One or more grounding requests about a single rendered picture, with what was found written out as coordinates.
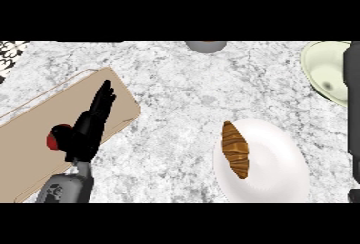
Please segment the pale green bowl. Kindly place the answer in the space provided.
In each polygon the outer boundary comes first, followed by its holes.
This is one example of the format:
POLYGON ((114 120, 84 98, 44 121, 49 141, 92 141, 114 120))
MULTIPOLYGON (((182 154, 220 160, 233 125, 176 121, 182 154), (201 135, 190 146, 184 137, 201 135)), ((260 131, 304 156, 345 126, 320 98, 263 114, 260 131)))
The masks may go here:
POLYGON ((301 69, 314 91, 328 100, 347 106, 344 53, 350 41, 313 41, 301 51, 301 69))

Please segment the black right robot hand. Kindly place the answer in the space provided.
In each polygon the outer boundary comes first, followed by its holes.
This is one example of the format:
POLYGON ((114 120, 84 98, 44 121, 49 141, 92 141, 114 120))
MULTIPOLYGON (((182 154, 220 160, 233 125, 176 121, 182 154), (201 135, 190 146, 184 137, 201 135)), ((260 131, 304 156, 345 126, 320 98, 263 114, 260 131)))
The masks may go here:
POLYGON ((347 86, 347 151, 353 155, 353 177, 360 184, 360 41, 353 41, 344 53, 347 86))

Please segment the black and white patterned mat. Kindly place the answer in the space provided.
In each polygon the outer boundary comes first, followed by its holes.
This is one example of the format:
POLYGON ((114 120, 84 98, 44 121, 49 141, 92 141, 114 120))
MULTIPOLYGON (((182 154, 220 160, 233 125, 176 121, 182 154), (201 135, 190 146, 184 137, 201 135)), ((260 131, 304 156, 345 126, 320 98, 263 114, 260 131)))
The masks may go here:
POLYGON ((0 84, 10 73, 27 46, 28 41, 0 41, 0 84))

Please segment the grey round pot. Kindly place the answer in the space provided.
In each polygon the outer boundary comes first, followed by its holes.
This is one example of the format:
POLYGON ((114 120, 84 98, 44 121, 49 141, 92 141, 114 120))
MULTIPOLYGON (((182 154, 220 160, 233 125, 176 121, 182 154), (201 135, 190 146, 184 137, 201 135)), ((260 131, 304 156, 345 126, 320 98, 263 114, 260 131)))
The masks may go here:
POLYGON ((199 53, 215 53, 226 47, 226 41, 187 41, 186 45, 199 53))

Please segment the beige wooden cutting board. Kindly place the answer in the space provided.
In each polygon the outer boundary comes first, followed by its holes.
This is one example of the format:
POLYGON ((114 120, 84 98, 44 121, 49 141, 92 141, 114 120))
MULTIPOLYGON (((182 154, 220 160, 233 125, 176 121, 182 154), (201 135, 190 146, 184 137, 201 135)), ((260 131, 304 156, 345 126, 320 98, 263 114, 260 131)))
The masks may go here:
POLYGON ((92 105, 105 81, 111 82, 117 99, 105 123, 103 139, 109 139, 137 119, 140 106, 114 71, 93 70, 78 81, 68 80, 0 117, 0 203, 21 202, 41 188, 49 178, 71 164, 65 154, 46 146, 46 137, 58 124, 72 125, 92 105))

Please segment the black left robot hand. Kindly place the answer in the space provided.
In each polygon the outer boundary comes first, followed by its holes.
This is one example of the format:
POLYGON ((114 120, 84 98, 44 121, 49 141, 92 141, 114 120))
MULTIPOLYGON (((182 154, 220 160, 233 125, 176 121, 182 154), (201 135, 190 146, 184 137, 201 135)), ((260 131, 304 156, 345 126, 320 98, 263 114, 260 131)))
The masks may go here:
POLYGON ((90 162, 100 147, 105 122, 117 99, 111 81, 106 80, 96 93, 90 109, 84 111, 72 125, 74 135, 65 152, 65 161, 90 162))

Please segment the white oval plate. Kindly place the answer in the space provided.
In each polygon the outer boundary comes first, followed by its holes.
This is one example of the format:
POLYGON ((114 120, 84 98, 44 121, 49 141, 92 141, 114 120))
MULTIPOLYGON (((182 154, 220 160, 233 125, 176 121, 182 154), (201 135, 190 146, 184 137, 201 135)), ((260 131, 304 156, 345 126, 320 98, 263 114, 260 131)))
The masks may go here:
POLYGON ((292 138, 260 119, 233 122, 249 148, 248 177, 241 179, 223 153, 223 139, 214 148, 214 171, 229 202, 305 202, 310 190, 308 166, 292 138))

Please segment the brown croissant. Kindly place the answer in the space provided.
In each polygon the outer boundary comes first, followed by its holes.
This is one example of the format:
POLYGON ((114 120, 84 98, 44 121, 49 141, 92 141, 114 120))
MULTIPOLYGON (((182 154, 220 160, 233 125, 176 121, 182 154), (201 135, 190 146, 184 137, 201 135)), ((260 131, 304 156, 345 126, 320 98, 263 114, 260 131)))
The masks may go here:
POLYGON ((246 140, 230 121, 226 121, 223 124, 221 146, 229 167, 236 176, 241 179, 245 179, 249 171, 249 147, 246 140))

